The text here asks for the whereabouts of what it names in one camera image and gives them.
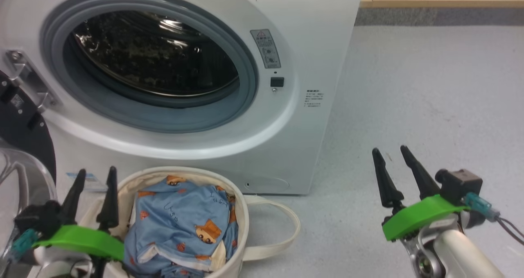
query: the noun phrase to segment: clothes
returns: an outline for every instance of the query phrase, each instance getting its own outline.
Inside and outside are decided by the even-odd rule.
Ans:
[[[125,268],[137,278],[203,277],[219,269],[236,251],[234,201],[220,186],[176,176],[137,192]]]

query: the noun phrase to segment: white washing machine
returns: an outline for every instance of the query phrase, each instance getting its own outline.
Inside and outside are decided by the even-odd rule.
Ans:
[[[59,190],[80,168],[104,181],[110,165],[120,179],[177,165],[306,194],[358,7],[0,0],[0,69],[41,104]]]

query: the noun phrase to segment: laundry basket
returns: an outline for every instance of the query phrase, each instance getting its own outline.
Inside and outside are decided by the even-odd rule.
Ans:
[[[111,229],[111,235],[124,239],[129,224],[129,218],[133,209],[133,201],[138,190],[154,185],[167,177],[168,175],[176,175],[183,177],[189,181],[193,181],[197,185],[219,185],[223,187],[228,193],[234,193],[236,197],[235,213],[238,223],[238,245],[235,254],[231,259],[218,271],[213,272],[208,278],[235,278],[238,276],[242,268],[242,262],[267,259],[286,250],[297,237],[300,232],[300,221],[296,214],[288,207],[267,200],[260,196],[242,195],[238,187],[225,177],[210,172],[191,167],[179,166],[164,166],[154,167],[135,172],[124,179],[118,185],[118,216],[119,225]],[[90,228],[97,228],[96,217],[102,208],[103,198],[94,202],[92,207],[88,210],[86,215],[80,221],[81,226]],[[293,221],[295,232],[292,237],[278,244],[271,244],[267,246],[246,246],[247,235],[249,232],[249,212],[247,207],[250,205],[270,204],[279,208],[282,212]],[[107,265],[107,270],[111,272],[116,278],[128,278],[128,274],[122,269],[122,264],[119,262],[112,262]]]

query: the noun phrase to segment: blue and white sticker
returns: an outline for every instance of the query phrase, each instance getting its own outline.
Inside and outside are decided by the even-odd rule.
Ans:
[[[75,182],[75,179],[78,176],[78,172],[66,172],[66,175],[71,180]],[[106,192],[107,186],[105,183],[101,182],[95,175],[92,173],[86,174],[86,183],[84,184],[84,191],[87,192]]]

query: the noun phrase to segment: wooden strip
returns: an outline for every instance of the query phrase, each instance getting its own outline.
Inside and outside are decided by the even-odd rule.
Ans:
[[[524,8],[524,0],[361,0],[360,8]]]

